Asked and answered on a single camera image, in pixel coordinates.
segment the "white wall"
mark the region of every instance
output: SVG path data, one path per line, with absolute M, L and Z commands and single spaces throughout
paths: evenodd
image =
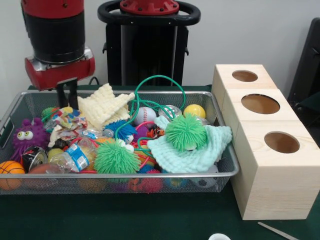
M 102 54 L 105 24 L 97 17 L 106 0 L 85 0 L 86 43 L 95 54 L 96 73 L 107 82 Z M 319 0 L 186 0 L 202 18 L 189 27 L 184 85 L 212 83 L 214 64 L 263 64 L 285 95 L 289 93 Z M 19 0 L 0 1 L 0 117 L 30 81 L 24 58 L 32 55 Z

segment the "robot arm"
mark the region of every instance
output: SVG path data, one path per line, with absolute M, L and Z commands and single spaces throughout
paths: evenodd
M 40 91 L 56 88 L 60 107 L 68 105 L 67 84 L 69 104 L 77 109 L 77 81 L 95 71 L 93 53 L 85 46 L 84 0 L 21 0 L 21 7 L 34 52 L 25 59 L 32 84 Z

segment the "bottle label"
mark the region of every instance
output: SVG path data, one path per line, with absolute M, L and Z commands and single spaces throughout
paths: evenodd
M 72 158 L 74 164 L 78 168 L 79 172 L 89 166 L 90 162 L 84 152 L 77 144 L 72 144 L 66 152 Z

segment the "metal rod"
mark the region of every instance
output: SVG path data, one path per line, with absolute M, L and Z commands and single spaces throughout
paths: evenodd
M 293 237 L 293 236 L 290 236 L 289 234 L 287 234 L 287 233 L 285 233 L 285 232 L 283 232 L 283 231 L 280 231 L 280 230 L 278 230 L 278 229 L 275 229 L 275 228 L 273 228 L 273 227 L 271 227 L 271 226 L 268 226 L 268 225 L 266 225 L 266 224 L 264 224 L 264 223 L 262 223 L 262 222 L 258 222 L 258 224 L 259 224 L 260 226 L 262 226 L 262 227 L 264 227 L 264 228 L 266 228 L 266 229 L 269 229 L 270 231 L 272 231 L 272 232 L 274 232 L 274 233 L 276 233 L 276 234 L 284 237 L 285 239 L 289 239 L 289 240 L 299 240 L 299 239 L 297 239 L 297 238 L 295 238 L 295 237 Z

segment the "purple fuzzy toy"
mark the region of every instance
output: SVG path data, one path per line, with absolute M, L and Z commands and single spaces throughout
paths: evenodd
M 149 129 L 146 126 L 141 126 L 137 130 L 137 134 L 133 135 L 133 141 L 136 143 L 139 138 L 145 138 Z
M 24 119 L 21 128 L 18 128 L 13 136 L 14 154 L 10 160 L 19 161 L 24 151 L 37 146 L 46 149 L 49 143 L 50 135 L 44 129 L 41 118 L 36 117 L 33 124 L 29 119 Z

